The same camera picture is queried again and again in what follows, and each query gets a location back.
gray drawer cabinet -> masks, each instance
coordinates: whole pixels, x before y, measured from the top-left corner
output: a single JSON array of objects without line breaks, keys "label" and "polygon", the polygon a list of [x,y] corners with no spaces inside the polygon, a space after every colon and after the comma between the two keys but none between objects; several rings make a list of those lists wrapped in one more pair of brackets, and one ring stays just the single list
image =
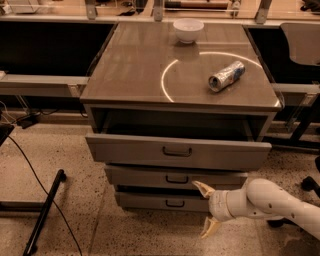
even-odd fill
[{"label": "gray drawer cabinet", "polygon": [[163,210],[208,212],[208,201],[192,181],[231,190],[240,188],[247,179],[244,172],[185,168],[106,165],[105,171],[118,205]]},{"label": "gray drawer cabinet", "polygon": [[[192,181],[238,189],[268,156],[280,104],[242,26],[202,33],[186,46],[171,24],[119,22],[81,95],[88,146],[121,207],[207,212]],[[246,73],[212,93],[207,75],[235,60]]]}]

open drawer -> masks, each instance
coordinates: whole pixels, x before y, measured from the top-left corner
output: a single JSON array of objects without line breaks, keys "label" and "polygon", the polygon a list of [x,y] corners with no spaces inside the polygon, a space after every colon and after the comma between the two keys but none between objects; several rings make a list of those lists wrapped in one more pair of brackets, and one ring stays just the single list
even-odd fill
[{"label": "open drawer", "polygon": [[198,190],[193,181],[218,190],[234,190],[240,189],[247,179],[245,172],[204,169],[106,165],[105,171],[116,191],[121,186]]},{"label": "open drawer", "polygon": [[93,159],[108,164],[247,171],[271,149],[251,130],[244,115],[112,109],[86,140]]},{"label": "open drawer", "polygon": [[98,162],[221,170],[257,170],[271,149],[269,143],[89,134]]}]

cabinet drawer front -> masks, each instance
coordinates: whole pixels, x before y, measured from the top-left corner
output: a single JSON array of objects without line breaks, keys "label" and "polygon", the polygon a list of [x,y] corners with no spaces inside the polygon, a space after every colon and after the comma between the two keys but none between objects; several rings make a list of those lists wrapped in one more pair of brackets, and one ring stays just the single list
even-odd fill
[{"label": "cabinet drawer front", "polygon": [[221,170],[259,169],[271,149],[261,142],[110,134],[89,134],[86,140],[98,162]]},{"label": "cabinet drawer front", "polygon": [[115,196],[118,205],[124,208],[209,212],[208,200],[192,196],[148,195],[124,192],[116,192]]},{"label": "cabinet drawer front", "polygon": [[204,182],[214,189],[240,189],[247,179],[244,172],[212,171],[202,169],[114,166],[105,168],[110,184],[138,187],[161,187],[198,190],[192,181]]}]

drawer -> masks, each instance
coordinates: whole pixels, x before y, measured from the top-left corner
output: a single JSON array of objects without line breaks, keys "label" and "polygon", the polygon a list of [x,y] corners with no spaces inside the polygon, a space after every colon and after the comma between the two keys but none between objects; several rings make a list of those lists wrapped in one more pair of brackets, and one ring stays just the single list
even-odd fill
[{"label": "drawer", "polygon": [[86,136],[95,161],[134,164],[256,170],[271,145],[254,142],[247,115],[105,110],[101,133]]},{"label": "drawer", "polygon": [[116,192],[115,197],[123,208],[209,212],[208,200],[196,196]]},{"label": "drawer", "polygon": [[257,170],[271,149],[261,142],[116,134],[88,134],[86,140],[98,162],[220,170]]},{"label": "drawer", "polygon": [[204,169],[106,165],[110,184],[198,190],[192,181],[201,181],[219,190],[240,189],[247,179],[244,172]]}]

white bowl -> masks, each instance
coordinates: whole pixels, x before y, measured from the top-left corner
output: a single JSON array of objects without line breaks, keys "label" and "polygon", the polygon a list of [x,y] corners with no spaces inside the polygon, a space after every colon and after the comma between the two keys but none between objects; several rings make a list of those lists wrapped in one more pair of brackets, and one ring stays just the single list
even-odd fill
[{"label": "white bowl", "polygon": [[197,40],[204,24],[196,19],[179,19],[173,23],[173,27],[178,39],[185,44],[193,43]]}]

